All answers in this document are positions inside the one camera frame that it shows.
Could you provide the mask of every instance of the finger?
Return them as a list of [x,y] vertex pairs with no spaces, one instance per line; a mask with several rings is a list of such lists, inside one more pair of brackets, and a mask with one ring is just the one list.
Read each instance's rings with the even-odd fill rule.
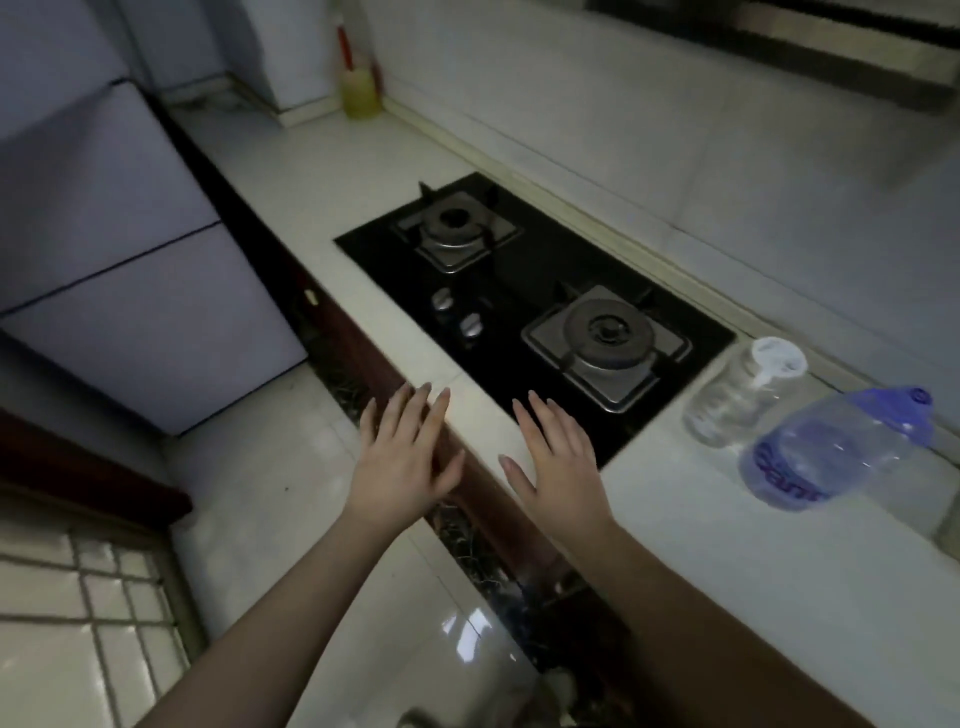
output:
[[437,440],[440,438],[440,433],[444,429],[444,418],[446,417],[446,409],[449,405],[450,389],[447,387],[440,393],[440,396],[437,397],[437,400],[430,408],[430,414],[426,416],[426,420],[423,422],[423,425],[420,426],[420,434],[417,435],[417,445],[433,452],[433,448],[437,446]]
[[360,415],[360,447],[367,449],[373,444],[376,433],[373,431],[373,421],[376,419],[376,399],[371,397],[367,406]]
[[380,421],[380,429],[376,433],[376,441],[383,442],[389,440],[396,432],[396,423],[400,419],[400,413],[403,411],[403,405],[410,397],[410,385],[404,382],[394,395],[387,402],[386,409],[383,410],[383,419]]
[[526,407],[520,404],[520,400],[514,400],[514,415],[516,415],[516,423],[520,425],[523,440],[526,442],[530,454],[534,456],[534,460],[549,457],[551,454],[550,447],[543,439],[543,433],[540,432],[540,428],[537,427],[537,423],[527,412]]
[[576,420],[573,420],[573,423],[577,425],[577,435],[580,437],[580,442],[584,446],[584,454],[590,459],[590,462],[593,463],[593,465],[596,465],[597,456],[593,451],[593,443],[590,441],[590,436],[587,435],[587,431],[580,423],[578,423]]
[[420,420],[423,419],[423,407],[426,398],[430,395],[430,382],[418,389],[403,408],[403,415],[396,426],[396,438],[401,443],[412,443],[420,429]]
[[566,441],[570,445],[570,452],[572,452],[574,455],[584,454],[584,444],[580,440],[580,433],[577,432],[576,420],[566,414],[565,410],[553,400],[547,400],[546,405],[557,418],[557,422],[560,423],[560,427],[564,429]]
[[433,492],[437,498],[444,497],[460,483],[464,476],[464,464],[467,462],[467,452],[460,450],[446,464],[444,471],[433,481]]
[[513,458],[506,455],[500,455],[497,458],[500,461],[500,467],[503,468],[503,474],[507,476],[507,482],[514,489],[514,493],[524,505],[533,505],[537,498],[537,489],[530,482],[530,478]]
[[546,406],[546,403],[540,399],[540,396],[530,390],[530,406],[534,409],[534,414],[540,420],[540,427],[543,430],[543,437],[547,444],[553,450],[555,455],[569,455],[570,444],[566,441],[566,433],[560,424],[560,420],[553,411]]

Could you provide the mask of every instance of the blue bottle cap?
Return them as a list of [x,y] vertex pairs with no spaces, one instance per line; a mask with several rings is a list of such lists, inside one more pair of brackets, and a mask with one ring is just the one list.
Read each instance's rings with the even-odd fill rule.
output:
[[930,447],[933,441],[933,397],[923,387],[864,389],[846,395],[875,420],[907,437],[914,445]]

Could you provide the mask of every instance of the stove knob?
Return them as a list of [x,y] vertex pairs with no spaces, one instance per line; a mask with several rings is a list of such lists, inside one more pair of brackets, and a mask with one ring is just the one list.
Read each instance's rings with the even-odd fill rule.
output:
[[453,307],[453,295],[449,288],[441,288],[430,297],[430,303],[435,311],[447,311]]
[[467,339],[475,339],[483,331],[483,322],[480,320],[479,313],[471,313],[460,322],[460,332]]

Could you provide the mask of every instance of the forearm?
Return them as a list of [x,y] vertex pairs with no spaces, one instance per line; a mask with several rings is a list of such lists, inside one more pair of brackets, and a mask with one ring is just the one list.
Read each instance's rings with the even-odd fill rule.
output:
[[280,728],[392,533],[341,516],[139,728]]
[[867,725],[620,526],[570,549],[636,636],[642,670],[685,724]]

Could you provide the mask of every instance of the white bottle cap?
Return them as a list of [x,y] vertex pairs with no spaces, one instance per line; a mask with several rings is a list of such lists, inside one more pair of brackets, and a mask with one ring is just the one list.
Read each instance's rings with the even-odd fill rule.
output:
[[806,356],[796,344],[777,336],[757,339],[750,347],[760,371],[754,377],[754,386],[762,387],[774,379],[795,379],[806,374]]

